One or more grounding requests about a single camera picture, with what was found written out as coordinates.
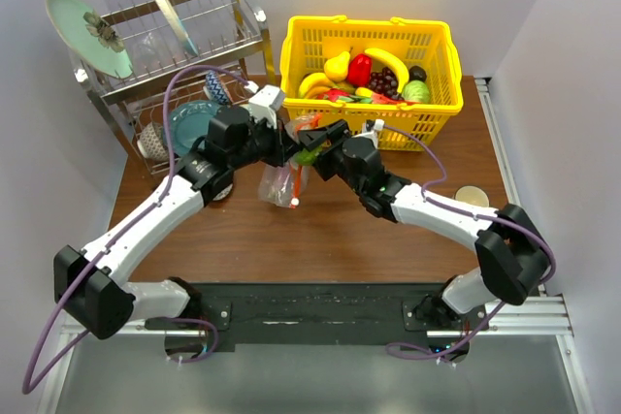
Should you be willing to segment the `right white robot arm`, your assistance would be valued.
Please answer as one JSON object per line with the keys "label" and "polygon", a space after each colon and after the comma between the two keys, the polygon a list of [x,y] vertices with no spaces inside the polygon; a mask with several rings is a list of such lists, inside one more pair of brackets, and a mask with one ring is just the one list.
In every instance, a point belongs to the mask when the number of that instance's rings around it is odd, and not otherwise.
{"label": "right white robot arm", "polygon": [[447,280],[414,309],[416,319],[452,330],[473,309],[498,300],[520,305],[556,271],[556,261],[526,211],[507,204],[477,207],[431,191],[389,172],[377,148],[385,125],[369,121],[354,135],[339,120],[298,134],[300,146],[315,153],[315,170],[325,180],[338,176],[371,215],[424,228],[470,249],[477,266]]}

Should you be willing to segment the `watermelon slice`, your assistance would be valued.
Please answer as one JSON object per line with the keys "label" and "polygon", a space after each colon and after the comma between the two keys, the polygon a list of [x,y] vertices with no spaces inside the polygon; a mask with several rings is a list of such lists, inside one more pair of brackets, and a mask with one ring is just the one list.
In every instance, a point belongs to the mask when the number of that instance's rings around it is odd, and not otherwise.
{"label": "watermelon slice", "polygon": [[388,98],[384,95],[377,94],[377,93],[373,93],[370,99],[372,100],[373,103],[383,104],[383,105],[395,105],[395,106],[402,106],[402,107],[421,105],[421,102],[407,101],[407,100],[394,100],[394,99]]}

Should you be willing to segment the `small green lime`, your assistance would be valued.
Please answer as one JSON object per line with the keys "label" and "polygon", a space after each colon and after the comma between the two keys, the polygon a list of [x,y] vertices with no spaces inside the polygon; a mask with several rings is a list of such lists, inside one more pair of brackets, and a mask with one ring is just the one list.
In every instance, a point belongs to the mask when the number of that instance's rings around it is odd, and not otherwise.
{"label": "small green lime", "polygon": [[293,161],[297,166],[312,166],[320,152],[320,148],[318,148],[317,150],[303,149],[294,155]]}

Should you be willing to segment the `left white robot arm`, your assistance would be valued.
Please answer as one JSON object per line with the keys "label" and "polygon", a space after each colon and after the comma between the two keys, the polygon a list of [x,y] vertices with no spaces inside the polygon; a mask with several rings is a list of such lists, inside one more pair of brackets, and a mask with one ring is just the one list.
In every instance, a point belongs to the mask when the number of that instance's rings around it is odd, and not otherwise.
{"label": "left white robot arm", "polygon": [[65,246],[55,255],[57,304],[99,339],[134,320],[165,317],[180,329],[194,327],[201,299],[189,284],[178,278],[132,283],[130,275],[155,245],[228,187],[237,169],[283,164],[294,147],[269,107],[248,103],[219,110],[199,149],[186,153],[134,211],[83,249]]}

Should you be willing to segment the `clear orange zip bag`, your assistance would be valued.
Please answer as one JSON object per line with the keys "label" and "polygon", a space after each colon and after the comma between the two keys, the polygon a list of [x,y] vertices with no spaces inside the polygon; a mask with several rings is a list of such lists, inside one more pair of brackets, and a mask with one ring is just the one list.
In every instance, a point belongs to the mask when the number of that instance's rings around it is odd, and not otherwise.
{"label": "clear orange zip bag", "polygon": [[[318,128],[320,120],[319,113],[307,113],[290,120],[284,125],[284,129],[297,143],[298,133],[301,130]],[[294,155],[282,167],[265,168],[258,187],[261,201],[287,208],[296,208],[300,204],[301,194],[308,184],[310,166],[297,166],[293,161]]]}

